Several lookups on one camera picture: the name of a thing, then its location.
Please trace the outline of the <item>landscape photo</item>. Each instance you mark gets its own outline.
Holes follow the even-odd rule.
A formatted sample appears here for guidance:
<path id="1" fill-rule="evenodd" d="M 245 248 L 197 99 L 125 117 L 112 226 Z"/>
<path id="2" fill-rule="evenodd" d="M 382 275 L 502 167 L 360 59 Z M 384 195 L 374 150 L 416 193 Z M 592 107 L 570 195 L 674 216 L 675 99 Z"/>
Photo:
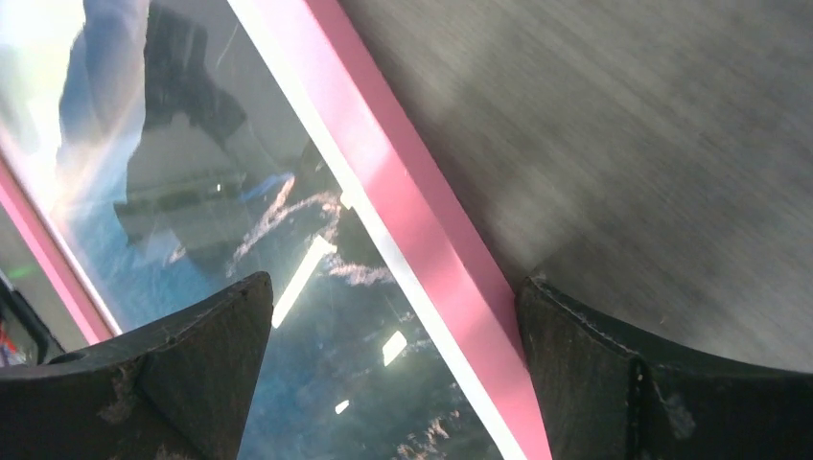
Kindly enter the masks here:
<path id="1" fill-rule="evenodd" d="M 1 127 L 112 331 L 268 273 L 241 458 L 500 458 L 230 2 L 3 2 Z"/>

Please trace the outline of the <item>pink picture frame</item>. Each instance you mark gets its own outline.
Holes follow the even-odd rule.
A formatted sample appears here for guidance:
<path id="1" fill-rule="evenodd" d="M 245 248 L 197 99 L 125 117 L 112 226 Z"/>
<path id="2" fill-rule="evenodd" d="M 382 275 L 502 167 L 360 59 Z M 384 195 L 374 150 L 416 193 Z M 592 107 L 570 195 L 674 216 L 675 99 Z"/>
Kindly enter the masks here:
<path id="1" fill-rule="evenodd" d="M 430 336 L 501 456 L 550 448 L 513 316 L 513 295 L 412 123 L 336 1 L 228 1 L 314 140 L 337 157 L 344 193 L 422 309 Z M 1 201 L 64 305 L 46 322 L 70 348 L 121 334 L 9 165 Z"/>

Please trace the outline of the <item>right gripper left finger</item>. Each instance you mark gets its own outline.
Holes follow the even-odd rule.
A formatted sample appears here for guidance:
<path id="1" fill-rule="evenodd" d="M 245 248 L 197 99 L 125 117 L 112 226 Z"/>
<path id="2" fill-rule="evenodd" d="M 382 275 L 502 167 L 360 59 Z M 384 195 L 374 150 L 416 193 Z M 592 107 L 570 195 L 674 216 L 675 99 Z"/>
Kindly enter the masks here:
<path id="1" fill-rule="evenodd" d="M 233 459 L 273 312 L 253 273 L 138 329 L 1 372 L 5 459 Z"/>

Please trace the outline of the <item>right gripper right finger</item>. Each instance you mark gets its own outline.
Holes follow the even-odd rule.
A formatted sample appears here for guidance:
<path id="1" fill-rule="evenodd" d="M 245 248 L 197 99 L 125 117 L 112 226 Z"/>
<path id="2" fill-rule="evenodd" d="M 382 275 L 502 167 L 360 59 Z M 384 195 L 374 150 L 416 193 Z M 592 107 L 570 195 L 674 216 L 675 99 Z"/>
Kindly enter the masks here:
<path id="1" fill-rule="evenodd" d="M 700 352 L 537 277 L 515 309 L 556 459 L 808 459 L 812 377 Z"/>

